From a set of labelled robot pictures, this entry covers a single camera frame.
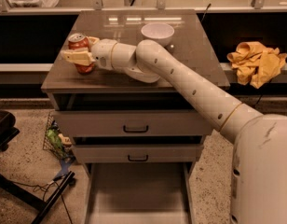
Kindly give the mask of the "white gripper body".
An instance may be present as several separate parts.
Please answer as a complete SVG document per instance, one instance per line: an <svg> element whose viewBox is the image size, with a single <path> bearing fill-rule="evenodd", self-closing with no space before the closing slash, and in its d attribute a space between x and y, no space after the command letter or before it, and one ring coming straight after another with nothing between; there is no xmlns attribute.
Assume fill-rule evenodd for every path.
<svg viewBox="0 0 287 224"><path fill-rule="evenodd" d="M112 65L112 53L117 42L111 39L99 40L91 47L91 53L95 59L95 64L105 70L114 70Z"/></svg>

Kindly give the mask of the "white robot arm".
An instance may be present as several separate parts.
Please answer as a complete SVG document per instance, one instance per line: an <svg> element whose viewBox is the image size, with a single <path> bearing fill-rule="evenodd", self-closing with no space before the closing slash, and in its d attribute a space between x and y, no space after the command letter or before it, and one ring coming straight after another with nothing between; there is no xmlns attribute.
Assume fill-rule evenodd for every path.
<svg viewBox="0 0 287 224"><path fill-rule="evenodd" d="M232 224L287 224L287 117L264 115L177 61L161 45L92 37L87 48L65 49L64 60L114 70L145 83L167 80L234 145Z"/></svg>

